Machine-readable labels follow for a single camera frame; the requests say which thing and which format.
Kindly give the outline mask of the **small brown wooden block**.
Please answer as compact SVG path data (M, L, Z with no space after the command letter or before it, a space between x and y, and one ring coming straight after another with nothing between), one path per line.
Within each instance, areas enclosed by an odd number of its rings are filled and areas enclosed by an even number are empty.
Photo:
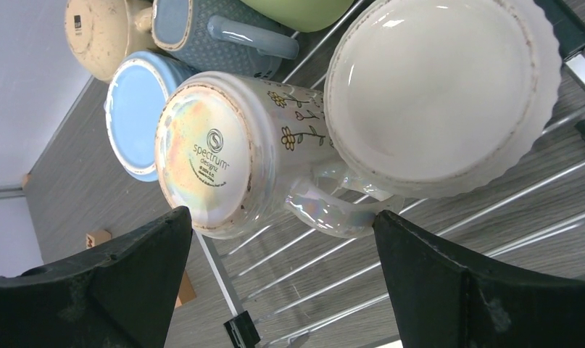
M183 306L184 304L186 304L187 302L190 302L194 299L196 299L196 293L195 293L194 288L191 284L188 273L186 271L184 271L183 275L182 275L178 295L177 295L176 301L175 301L175 308L179 308L179 307Z

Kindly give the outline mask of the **light green mug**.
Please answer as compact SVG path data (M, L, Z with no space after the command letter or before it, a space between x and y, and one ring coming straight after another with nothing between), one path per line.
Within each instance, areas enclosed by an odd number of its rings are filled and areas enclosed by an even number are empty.
M312 33L339 20L353 0L241 0L245 5L301 33Z

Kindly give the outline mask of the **white fluted bowl cup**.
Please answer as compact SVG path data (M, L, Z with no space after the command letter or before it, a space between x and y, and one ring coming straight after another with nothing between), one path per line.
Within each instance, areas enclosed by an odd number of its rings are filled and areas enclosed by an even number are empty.
M542 136L561 64L533 1L374 1L331 57L328 132L348 166L385 191L466 193Z

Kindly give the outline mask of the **patterned wooden cube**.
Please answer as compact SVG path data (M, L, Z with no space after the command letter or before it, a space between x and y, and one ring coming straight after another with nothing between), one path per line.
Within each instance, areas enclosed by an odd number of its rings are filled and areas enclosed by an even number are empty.
M103 244L112 239L112 234L106 230L97 230L92 231L86 234L86 248L90 249L92 247L98 246Z

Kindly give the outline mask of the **light blue mug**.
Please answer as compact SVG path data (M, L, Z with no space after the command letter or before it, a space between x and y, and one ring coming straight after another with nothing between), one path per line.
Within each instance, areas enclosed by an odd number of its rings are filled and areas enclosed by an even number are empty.
M104 103L109 143L118 162L133 178L155 182L156 128L169 96L198 71L151 51L126 57L109 84Z

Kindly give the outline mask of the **grey patterned mug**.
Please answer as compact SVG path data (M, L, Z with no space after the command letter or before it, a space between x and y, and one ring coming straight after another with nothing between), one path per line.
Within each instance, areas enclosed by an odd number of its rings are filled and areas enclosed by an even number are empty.
M159 48L200 71L268 79L299 53L296 39L241 1L154 1L151 32Z

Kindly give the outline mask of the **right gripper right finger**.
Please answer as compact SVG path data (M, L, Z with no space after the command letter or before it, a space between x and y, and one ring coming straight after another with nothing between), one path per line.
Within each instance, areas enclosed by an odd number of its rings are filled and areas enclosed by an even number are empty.
M585 281L508 265L388 210L373 229L404 347L585 347Z

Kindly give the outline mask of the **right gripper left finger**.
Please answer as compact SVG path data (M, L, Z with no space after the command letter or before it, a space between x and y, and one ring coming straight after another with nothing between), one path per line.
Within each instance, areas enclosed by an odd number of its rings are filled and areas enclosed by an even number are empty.
M0 347L163 347L192 240L177 207L73 256L0 276Z

